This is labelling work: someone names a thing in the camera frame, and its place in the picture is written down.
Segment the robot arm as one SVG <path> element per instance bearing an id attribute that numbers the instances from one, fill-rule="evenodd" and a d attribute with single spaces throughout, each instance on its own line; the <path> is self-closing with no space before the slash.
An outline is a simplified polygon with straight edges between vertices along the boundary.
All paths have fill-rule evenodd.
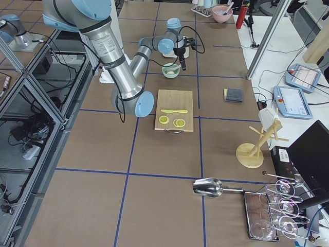
<path id="1" fill-rule="evenodd" d="M 153 51 L 168 54 L 173 51 L 185 68 L 186 43 L 180 20 L 167 20 L 167 30 L 161 36 L 145 37 L 130 63 L 111 29 L 111 1 L 44 1 L 43 20 L 52 28 L 79 32 L 89 38 L 97 56 L 112 77 L 116 89 L 111 95 L 113 107 L 122 114 L 148 116 L 154 105 L 154 96 L 146 91 L 137 78 Z"/>

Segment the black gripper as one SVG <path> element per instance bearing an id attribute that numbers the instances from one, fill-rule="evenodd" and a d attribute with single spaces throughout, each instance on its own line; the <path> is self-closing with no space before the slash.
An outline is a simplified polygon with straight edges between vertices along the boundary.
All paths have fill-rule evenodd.
<path id="1" fill-rule="evenodd" d="M 185 61 L 185 52 L 186 52 L 186 46 L 183 45 L 179 48 L 173 48 L 174 54 L 179 58 L 179 62 L 181 65 L 182 70 L 186 70 L 186 61 Z"/>

